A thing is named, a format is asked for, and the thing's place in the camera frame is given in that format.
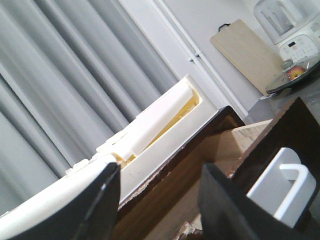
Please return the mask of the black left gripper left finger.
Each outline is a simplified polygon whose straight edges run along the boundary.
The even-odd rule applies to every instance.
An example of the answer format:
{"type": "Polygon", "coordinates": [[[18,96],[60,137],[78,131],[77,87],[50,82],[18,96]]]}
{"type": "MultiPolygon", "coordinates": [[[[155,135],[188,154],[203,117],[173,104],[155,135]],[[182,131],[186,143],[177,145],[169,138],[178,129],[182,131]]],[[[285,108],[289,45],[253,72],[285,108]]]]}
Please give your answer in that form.
{"type": "Polygon", "coordinates": [[[11,240],[110,240],[117,223],[121,167],[108,164],[70,203],[11,240]]]}

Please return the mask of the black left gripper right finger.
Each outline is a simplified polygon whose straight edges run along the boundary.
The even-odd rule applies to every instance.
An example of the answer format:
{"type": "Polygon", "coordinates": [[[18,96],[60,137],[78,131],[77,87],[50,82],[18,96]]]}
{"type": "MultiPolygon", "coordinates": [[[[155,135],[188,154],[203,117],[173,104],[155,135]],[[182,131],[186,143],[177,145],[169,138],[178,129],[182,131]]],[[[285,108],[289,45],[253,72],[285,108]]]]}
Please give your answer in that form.
{"type": "Polygon", "coordinates": [[[298,240],[300,233],[249,199],[213,163],[202,166],[198,206],[207,240],[298,240]]]}

